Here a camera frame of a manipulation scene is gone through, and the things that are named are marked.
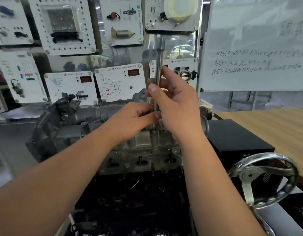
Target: hand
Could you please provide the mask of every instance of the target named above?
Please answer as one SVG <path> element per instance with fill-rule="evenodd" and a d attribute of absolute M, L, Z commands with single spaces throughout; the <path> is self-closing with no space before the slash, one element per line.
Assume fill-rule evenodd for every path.
<path fill-rule="evenodd" d="M 203 134 L 196 90 L 165 66 L 162 74 L 165 79 L 160 80 L 160 87 L 168 91 L 162 91 L 150 78 L 146 96 L 159 105 L 165 127 L 180 143 Z"/>
<path fill-rule="evenodd" d="M 125 105 L 104 123 L 107 137 L 111 142 L 118 145 L 138 134 L 149 124 L 157 122 L 161 118 L 160 112 L 152 112 L 154 106 L 149 103 L 133 103 Z"/>

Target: gray floor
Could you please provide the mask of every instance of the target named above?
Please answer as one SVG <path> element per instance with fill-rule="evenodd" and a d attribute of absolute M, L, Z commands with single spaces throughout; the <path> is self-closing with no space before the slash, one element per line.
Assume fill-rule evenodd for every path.
<path fill-rule="evenodd" d="M 245 100 L 248 92 L 234 92 L 233 99 Z M 241 103 L 232 103 L 231 108 L 227 108 L 229 92 L 204 92 L 201 98 L 213 104 L 213 112 L 233 112 L 249 111 L 250 106 Z M 303 108 L 303 91 L 276 91 L 273 92 L 271 104 L 265 105 L 266 97 L 258 97 L 255 110 L 265 110 L 274 108 Z"/>

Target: white panel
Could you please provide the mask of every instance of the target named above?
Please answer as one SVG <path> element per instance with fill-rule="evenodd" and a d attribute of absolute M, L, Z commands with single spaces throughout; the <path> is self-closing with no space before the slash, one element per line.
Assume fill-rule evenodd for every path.
<path fill-rule="evenodd" d="M 47 54 L 77 55 L 96 52 L 87 0 L 28 1 L 42 46 Z M 77 39 L 57 40 L 54 38 L 54 33 L 68 31 L 77 32 Z"/>
<path fill-rule="evenodd" d="M 149 63 L 149 72 L 150 77 L 155 78 L 156 76 L 156 60 L 153 60 Z M 197 58 L 188 58 L 188 59 L 164 59 L 163 65 L 166 65 L 173 72 L 177 71 L 178 75 L 181 74 L 182 71 L 187 71 L 190 75 L 192 72 L 197 72 L 198 69 L 198 60 Z M 187 81 L 189 85 L 196 89 L 197 75 L 195 79 L 190 79 Z"/>
<path fill-rule="evenodd" d="M 199 88 L 303 90 L 303 0 L 214 0 L 209 22 Z"/>
<path fill-rule="evenodd" d="M 49 73 L 44 75 L 51 102 L 62 98 L 62 93 L 82 95 L 80 105 L 94 105 L 98 103 L 94 76 L 90 71 Z"/>
<path fill-rule="evenodd" d="M 146 0 L 145 27 L 148 30 L 194 32 L 200 22 L 202 2 L 203 0 Z M 162 21 L 160 14 L 163 12 L 168 20 Z"/>
<path fill-rule="evenodd" d="M 20 0 L 0 0 L 0 45 L 32 43 L 32 34 Z"/>
<path fill-rule="evenodd" d="M 121 65 L 95 70 L 102 100 L 114 102 L 132 99 L 135 93 L 146 88 L 142 64 Z"/>
<path fill-rule="evenodd" d="M 47 102 L 38 68 L 30 52 L 0 52 L 0 68 L 17 103 Z"/>
<path fill-rule="evenodd" d="M 102 18 L 106 38 L 112 46 L 136 45 L 144 41 L 141 0 L 100 0 Z M 120 18 L 108 19 L 107 16 L 115 12 Z M 111 28 L 116 31 L 130 31 L 130 37 L 115 38 L 111 35 Z"/>

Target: whiteboard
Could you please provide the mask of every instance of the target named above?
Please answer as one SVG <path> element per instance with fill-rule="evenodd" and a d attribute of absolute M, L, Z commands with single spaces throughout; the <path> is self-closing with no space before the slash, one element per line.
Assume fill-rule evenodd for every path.
<path fill-rule="evenodd" d="M 303 0 L 212 0 L 201 88 L 303 90 Z"/>

